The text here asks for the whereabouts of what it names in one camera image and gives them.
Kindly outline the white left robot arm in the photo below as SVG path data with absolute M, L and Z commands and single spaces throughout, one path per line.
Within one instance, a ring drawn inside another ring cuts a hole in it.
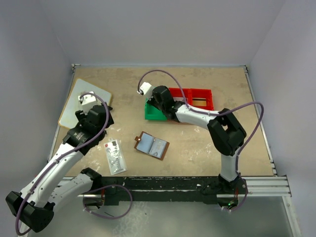
M 15 228 L 19 236 L 29 231 L 42 231 L 67 194 L 73 194 L 78 188 L 91 194 L 101 190 L 102 182 L 96 178 L 99 174 L 90 168 L 81 172 L 65 192 L 59 191 L 57 185 L 91 148 L 103 140 L 106 128 L 114 124 L 111 109 L 107 105 L 94 105 L 87 113 L 76 111 L 78 122 L 68 130 L 54 157 L 21 191 L 11 191 L 6 196 L 5 201 L 16 218 Z

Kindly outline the white credit card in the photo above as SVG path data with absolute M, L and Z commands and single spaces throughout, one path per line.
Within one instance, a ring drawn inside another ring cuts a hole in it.
M 153 141 L 149 154 L 156 158 L 161 158 L 165 150 L 166 144 L 166 141 L 156 138 Z

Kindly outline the brown leather card holder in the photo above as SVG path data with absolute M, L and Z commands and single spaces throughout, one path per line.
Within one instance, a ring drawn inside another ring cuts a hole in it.
M 169 142 L 156 138 L 144 131 L 139 136 L 136 136 L 134 140 L 136 142 L 134 149 L 159 160 L 164 159 L 170 145 Z

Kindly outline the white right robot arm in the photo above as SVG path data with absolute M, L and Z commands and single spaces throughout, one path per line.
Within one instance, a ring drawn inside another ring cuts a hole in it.
M 220 189 L 231 193 L 237 188 L 238 156 L 244 145 L 246 132 L 234 114 L 228 109 L 208 111 L 194 109 L 183 101 L 175 101 L 166 86 L 149 86 L 144 90 L 148 103 L 167 117 L 168 120 L 188 123 L 209 131 L 213 145 L 221 154 Z

